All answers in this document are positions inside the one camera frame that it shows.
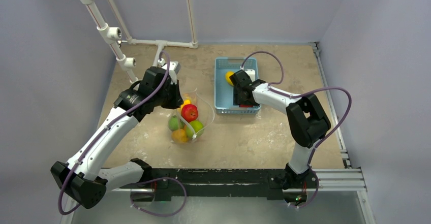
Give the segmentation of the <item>light blue plastic basket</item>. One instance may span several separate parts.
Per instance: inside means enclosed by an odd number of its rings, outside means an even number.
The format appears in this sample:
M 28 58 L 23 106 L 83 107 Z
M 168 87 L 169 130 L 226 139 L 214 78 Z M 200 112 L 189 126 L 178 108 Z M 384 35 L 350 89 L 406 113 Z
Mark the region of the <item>light blue plastic basket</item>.
M 233 104 L 233 86 L 226 81 L 228 71 L 237 72 L 243 57 L 217 57 L 214 61 L 214 108 L 216 114 L 252 114 L 261 109 L 260 106 L 249 108 Z

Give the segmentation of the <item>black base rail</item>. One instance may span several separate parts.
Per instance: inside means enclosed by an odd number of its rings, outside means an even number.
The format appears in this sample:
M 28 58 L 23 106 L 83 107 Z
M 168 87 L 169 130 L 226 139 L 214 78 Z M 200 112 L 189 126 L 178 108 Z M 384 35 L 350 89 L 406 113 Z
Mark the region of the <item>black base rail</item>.
M 295 175 L 288 169 L 169 169 L 153 168 L 138 183 L 124 186 L 155 193 L 156 201 L 172 197 L 242 197 L 285 200 L 311 199 L 319 179 L 312 170 Z

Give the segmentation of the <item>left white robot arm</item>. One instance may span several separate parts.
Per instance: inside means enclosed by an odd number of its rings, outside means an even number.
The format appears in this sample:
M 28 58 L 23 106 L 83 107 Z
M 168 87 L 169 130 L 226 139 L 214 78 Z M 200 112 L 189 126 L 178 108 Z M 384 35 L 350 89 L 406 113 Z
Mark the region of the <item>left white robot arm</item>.
M 150 67 L 142 80 L 120 93 L 107 118 L 86 144 L 67 162 L 55 162 L 50 172 L 60 188 L 79 206 L 94 207 L 116 188 L 136 184 L 150 185 L 151 166 L 138 158 L 115 168 L 103 168 L 108 156 L 121 140 L 156 107 L 177 109 L 183 103 L 176 78 L 178 62 Z

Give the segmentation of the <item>aluminium frame rail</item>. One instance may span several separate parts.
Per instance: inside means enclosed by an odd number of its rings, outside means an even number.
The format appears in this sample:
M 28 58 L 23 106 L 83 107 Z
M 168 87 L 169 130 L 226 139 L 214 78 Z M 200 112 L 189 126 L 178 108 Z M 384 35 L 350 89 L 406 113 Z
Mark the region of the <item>aluminium frame rail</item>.
M 325 73 L 323 70 L 323 65 L 320 60 L 320 53 L 321 49 L 319 48 L 319 42 L 310 42 L 309 45 L 313 49 L 313 53 L 316 57 L 316 61 L 319 67 L 322 83 L 324 86 L 327 86 L 327 80 L 325 77 Z M 327 96 L 327 101 L 329 104 L 329 108 L 331 110 L 331 121 L 334 124 L 337 124 L 339 122 L 338 115 L 335 111 L 334 104 L 332 101 L 332 96 L 330 91 L 325 91 Z M 350 162 L 350 157 L 343 139 L 343 135 L 341 132 L 341 128 L 339 127 L 336 130 L 336 133 L 333 135 L 336 135 L 337 142 L 340 148 L 341 157 L 343 160 L 343 164 L 345 164 L 345 168 L 342 170 L 328 170 L 327 173 L 334 172 L 334 175 L 339 175 L 341 178 L 334 178 L 334 179 L 324 179 L 322 184 L 319 186 L 319 193 L 321 191 L 342 191 L 342 192 L 352 192 L 355 193 L 353 197 L 357 197 L 357 204 L 355 205 L 359 216 L 362 217 L 363 223 L 376 223 L 375 217 L 373 215 L 373 212 L 371 210 L 371 206 L 369 205 L 369 199 L 367 196 L 367 188 L 363 176 L 363 172 L 360 168 L 353 168 L 352 164 Z

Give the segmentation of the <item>white pipe frame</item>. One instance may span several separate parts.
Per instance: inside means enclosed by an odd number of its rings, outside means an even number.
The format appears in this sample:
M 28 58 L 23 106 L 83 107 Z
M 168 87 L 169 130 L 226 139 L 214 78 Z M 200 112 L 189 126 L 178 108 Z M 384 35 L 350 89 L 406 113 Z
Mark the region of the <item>white pipe frame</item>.
M 126 28 L 125 22 L 121 17 L 119 10 L 114 0 L 107 0 L 111 10 L 113 11 L 114 17 L 119 23 L 117 26 L 109 26 L 105 21 L 102 13 L 98 9 L 95 1 L 97 0 L 80 0 L 81 3 L 86 7 L 90 16 L 96 24 L 96 29 L 109 46 L 113 54 L 115 55 L 116 61 L 120 68 L 126 73 L 131 83 L 138 80 L 137 76 L 132 71 L 136 67 L 136 60 L 132 57 L 127 57 L 120 49 L 120 43 L 126 42 L 131 45 L 154 45 L 157 47 L 157 52 L 162 51 L 165 47 L 185 47 L 190 49 L 197 49 L 199 46 L 197 39 L 197 32 L 195 29 L 194 13 L 192 0 L 186 0 L 187 3 L 187 14 L 190 22 L 190 30 L 192 40 L 190 42 L 174 42 L 167 40 L 139 40 L 132 38 L 128 29 Z

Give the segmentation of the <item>green pear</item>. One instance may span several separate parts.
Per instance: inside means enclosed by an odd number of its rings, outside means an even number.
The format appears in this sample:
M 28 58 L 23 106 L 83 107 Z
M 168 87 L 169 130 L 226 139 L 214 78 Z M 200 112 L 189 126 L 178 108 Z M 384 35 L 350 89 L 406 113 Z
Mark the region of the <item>green pear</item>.
M 196 137 L 200 137 L 204 133 L 204 124 L 200 121 L 191 121 L 189 122 L 189 125 L 191 126 L 191 128 L 189 128 L 187 125 L 184 127 L 184 130 L 186 131 L 186 136 L 189 139 L 192 139 L 194 135 L 196 135 Z

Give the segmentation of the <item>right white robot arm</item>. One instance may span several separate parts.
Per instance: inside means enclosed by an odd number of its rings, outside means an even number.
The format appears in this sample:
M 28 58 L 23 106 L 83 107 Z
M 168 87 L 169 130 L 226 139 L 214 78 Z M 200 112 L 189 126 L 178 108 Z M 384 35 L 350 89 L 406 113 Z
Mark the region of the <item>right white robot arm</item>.
M 228 80 L 233 84 L 234 104 L 240 107 L 266 105 L 286 115 L 295 145 L 285 167 L 284 184 L 285 187 L 299 186 L 310 172 L 315 147 L 331 129 L 317 96 L 287 94 L 261 79 L 252 80 L 244 70 L 235 72 Z

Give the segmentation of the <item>clear zip top bag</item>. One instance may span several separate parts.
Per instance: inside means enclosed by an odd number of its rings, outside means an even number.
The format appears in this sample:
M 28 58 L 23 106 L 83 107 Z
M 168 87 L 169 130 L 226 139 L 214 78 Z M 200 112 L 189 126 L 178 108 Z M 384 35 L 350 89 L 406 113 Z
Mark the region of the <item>clear zip top bag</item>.
M 198 141 L 215 118 L 212 106 L 204 100 L 198 90 L 181 95 L 183 104 L 168 117 L 167 128 L 171 142 L 186 144 Z

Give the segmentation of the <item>red apple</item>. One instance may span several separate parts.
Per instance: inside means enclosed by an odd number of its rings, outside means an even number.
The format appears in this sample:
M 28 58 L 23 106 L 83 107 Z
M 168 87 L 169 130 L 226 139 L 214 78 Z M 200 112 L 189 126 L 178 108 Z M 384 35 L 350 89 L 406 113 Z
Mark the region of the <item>red apple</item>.
M 187 122 L 197 120 L 199 117 L 198 108 L 193 104 L 185 105 L 181 110 L 181 116 Z

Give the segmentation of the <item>orange mango fruit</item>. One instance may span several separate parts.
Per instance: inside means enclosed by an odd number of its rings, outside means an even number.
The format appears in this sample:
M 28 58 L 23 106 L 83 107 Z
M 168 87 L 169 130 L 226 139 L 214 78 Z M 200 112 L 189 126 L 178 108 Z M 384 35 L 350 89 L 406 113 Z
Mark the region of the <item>orange mango fruit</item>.
M 189 138 L 184 129 L 178 129 L 171 133 L 171 139 L 174 143 L 187 143 Z

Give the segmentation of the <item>yellow mango fruit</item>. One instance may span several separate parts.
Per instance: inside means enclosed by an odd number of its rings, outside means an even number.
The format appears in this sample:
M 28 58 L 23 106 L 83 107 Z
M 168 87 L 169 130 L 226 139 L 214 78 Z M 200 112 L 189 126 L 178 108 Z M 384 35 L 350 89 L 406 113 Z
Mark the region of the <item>yellow mango fruit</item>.
M 226 80 L 226 82 L 230 85 L 230 86 L 234 86 L 233 85 L 233 82 L 232 82 L 232 80 L 231 80 L 231 76 L 234 74 L 234 72 L 233 71 L 227 71 L 226 73 L 225 73 L 225 80 Z

